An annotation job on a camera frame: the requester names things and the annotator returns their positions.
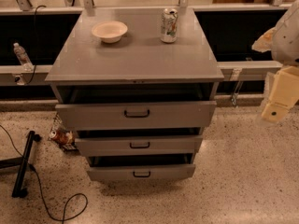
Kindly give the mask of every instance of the silver soda can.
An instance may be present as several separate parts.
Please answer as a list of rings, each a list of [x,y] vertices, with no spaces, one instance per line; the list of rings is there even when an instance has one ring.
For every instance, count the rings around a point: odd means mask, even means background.
[[[172,43],[177,40],[178,11],[166,8],[162,13],[161,40]]]

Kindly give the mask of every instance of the black metal stand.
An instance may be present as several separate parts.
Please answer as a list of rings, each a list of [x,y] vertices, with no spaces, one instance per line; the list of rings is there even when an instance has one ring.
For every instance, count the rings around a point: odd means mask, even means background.
[[[0,169],[9,168],[9,167],[18,166],[18,165],[20,166],[19,172],[17,175],[17,179],[16,179],[16,183],[15,183],[15,187],[14,187],[14,189],[12,191],[12,195],[11,195],[13,198],[23,198],[28,194],[27,189],[21,188],[22,181],[25,177],[27,164],[28,164],[27,162],[29,160],[33,141],[38,142],[39,140],[40,140],[40,136],[38,134],[36,134],[34,131],[30,131],[28,134],[28,137],[27,137],[27,143],[26,143],[26,147],[25,147],[23,156],[19,157],[19,158],[13,158],[13,159],[0,161]]]

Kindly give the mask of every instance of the floor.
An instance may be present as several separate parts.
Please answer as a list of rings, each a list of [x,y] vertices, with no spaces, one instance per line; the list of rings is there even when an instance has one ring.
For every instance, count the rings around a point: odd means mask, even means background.
[[[0,124],[22,152],[30,130],[42,136],[34,143],[30,162],[39,173],[49,212],[61,219],[64,204],[84,193],[88,206],[67,223],[299,223],[299,108],[280,124],[261,127],[258,105],[238,108],[219,102],[203,145],[195,158],[193,178],[179,181],[98,183],[86,174],[87,162],[78,153],[63,152],[49,140],[54,104],[0,103]],[[0,159],[17,157],[0,129]],[[0,170],[0,222],[56,223],[42,203],[36,175],[28,171],[28,195],[11,198],[17,168]],[[85,204],[70,201],[65,217]]]

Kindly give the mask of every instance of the gray tabletop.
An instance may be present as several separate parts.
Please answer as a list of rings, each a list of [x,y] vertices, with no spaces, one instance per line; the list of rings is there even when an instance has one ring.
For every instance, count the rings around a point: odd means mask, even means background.
[[[48,82],[165,82],[222,80],[216,59],[191,8],[178,10],[178,39],[160,40],[161,8],[84,10],[49,72]],[[128,32],[105,44],[92,35],[101,21],[122,21]]]

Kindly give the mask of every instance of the gray cabinet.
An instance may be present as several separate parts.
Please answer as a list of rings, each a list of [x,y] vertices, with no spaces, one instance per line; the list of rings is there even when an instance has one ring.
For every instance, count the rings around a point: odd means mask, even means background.
[[[198,38],[202,30],[193,11],[179,11],[174,44],[159,38],[161,12],[83,13],[76,37],[69,37],[47,77],[93,181],[187,178],[195,171],[223,75],[208,43]],[[90,28],[111,17],[125,22],[129,33],[116,44],[94,43]]]

